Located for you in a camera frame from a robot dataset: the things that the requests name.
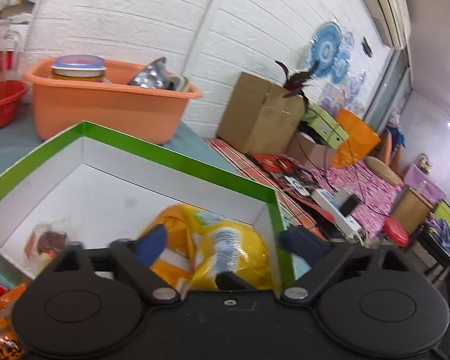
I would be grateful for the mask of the orange plastic bag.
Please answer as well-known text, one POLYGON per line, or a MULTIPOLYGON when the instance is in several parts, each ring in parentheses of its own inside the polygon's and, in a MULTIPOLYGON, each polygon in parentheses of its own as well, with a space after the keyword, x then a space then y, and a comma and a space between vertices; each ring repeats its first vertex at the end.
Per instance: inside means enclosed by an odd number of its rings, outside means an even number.
POLYGON ((335 121, 348 134, 348 140, 337 150, 333 167, 344 168, 360 162, 380 142, 374 130, 351 111, 340 109, 335 121))

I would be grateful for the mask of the blue lidded container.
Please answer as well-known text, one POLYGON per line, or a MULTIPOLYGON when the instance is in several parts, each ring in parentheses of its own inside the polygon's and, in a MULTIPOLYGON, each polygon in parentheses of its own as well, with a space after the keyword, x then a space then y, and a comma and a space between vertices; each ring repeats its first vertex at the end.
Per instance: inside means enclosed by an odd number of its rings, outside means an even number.
POLYGON ((96 55, 64 55, 54 60, 51 77, 60 80, 102 81, 105 60, 96 55))

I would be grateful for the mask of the green shoe box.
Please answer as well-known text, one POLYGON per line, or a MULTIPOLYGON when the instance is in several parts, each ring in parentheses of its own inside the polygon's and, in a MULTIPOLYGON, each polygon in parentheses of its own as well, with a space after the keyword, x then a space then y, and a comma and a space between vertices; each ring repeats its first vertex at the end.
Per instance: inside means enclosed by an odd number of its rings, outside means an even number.
POLYGON ((303 121, 332 149, 348 141, 348 133, 338 122, 317 104, 310 104, 303 121))

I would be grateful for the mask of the air conditioner unit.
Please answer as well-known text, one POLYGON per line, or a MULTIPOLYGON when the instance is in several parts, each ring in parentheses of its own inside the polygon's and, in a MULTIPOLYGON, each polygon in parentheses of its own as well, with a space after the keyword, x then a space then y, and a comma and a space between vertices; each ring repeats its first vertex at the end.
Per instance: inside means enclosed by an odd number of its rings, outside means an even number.
POLYGON ((363 0, 385 46, 402 50, 410 39, 410 14, 406 0, 363 0))

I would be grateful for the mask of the red plastic basin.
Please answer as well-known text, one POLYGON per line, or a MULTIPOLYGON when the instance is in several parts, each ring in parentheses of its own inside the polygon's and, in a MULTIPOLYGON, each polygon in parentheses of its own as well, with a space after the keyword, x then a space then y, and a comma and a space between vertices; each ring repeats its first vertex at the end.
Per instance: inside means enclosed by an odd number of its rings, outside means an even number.
POLYGON ((21 99, 27 90, 27 84, 20 80, 0 82, 0 129, 16 119, 21 99))

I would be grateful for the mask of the green cardboard box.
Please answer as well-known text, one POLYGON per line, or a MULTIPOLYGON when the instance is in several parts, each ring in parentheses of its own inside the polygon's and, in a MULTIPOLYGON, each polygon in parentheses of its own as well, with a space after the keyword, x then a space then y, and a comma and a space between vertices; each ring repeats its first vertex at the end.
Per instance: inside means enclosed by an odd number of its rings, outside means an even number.
POLYGON ((91 122, 0 174, 0 255, 29 276, 23 250, 38 224, 63 222, 71 241, 102 248, 135 238, 177 203, 250 225, 268 247, 276 283, 294 281, 291 256, 276 244, 284 222, 274 189, 91 122))

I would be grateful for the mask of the white power strip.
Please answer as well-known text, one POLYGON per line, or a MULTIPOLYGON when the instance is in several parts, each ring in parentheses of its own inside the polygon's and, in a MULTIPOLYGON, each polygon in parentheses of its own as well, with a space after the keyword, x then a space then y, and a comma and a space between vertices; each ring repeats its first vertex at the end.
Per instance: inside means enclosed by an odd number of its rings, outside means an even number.
POLYGON ((311 194, 312 199, 325 211, 330 213, 335 225, 348 239, 358 238, 362 231, 362 226, 349 214, 344 216, 339 211, 339 206, 334 202, 334 196, 325 189, 315 189, 311 194))

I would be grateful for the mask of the yellow snack bag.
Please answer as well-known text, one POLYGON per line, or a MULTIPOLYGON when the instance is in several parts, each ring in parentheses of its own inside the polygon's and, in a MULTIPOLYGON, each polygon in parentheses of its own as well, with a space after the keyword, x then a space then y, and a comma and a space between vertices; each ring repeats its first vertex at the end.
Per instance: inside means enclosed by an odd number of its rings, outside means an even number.
POLYGON ((151 270, 178 291, 217 291, 231 272, 256 289, 274 289, 270 253, 252 227, 184 203, 171 205, 142 231, 165 227, 166 245, 151 270))

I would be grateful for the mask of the orange plastic tub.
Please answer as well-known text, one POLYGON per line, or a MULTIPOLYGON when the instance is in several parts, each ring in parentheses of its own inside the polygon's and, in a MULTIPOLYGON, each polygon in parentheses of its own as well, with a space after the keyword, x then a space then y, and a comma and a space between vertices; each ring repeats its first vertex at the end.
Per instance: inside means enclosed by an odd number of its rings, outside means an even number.
POLYGON ((202 97, 190 84, 187 92, 140 88, 128 81, 143 66, 105 60, 106 83, 52 78, 53 58, 43 58, 23 72, 31 84, 34 126, 43 140, 84 120, 154 144, 171 140, 189 101, 202 97))

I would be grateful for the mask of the brown cardboard box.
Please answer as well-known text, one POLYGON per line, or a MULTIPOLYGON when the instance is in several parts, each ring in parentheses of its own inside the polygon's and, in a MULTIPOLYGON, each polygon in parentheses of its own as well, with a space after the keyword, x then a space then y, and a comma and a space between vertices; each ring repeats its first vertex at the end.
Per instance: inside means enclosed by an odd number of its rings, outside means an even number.
POLYGON ((245 154, 283 154, 305 115, 301 97, 242 72, 227 103, 217 136, 245 154))

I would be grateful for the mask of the clear wrapped small snack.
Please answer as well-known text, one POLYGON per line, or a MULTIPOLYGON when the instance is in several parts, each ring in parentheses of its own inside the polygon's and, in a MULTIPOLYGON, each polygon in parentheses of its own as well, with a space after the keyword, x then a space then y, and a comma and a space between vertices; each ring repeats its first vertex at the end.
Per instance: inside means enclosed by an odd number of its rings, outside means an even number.
POLYGON ((68 243, 66 232, 50 223, 39 223, 31 231, 23 249, 27 269, 34 275, 39 275, 68 243))

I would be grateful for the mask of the metal bowl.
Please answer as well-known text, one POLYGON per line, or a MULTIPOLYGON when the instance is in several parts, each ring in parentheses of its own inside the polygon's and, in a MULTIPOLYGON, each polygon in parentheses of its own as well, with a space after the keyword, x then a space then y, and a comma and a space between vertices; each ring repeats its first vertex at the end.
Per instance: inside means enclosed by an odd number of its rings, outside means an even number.
POLYGON ((171 89, 172 81, 166 70, 166 62, 166 57, 152 61, 137 72, 127 84, 145 89, 171 89))

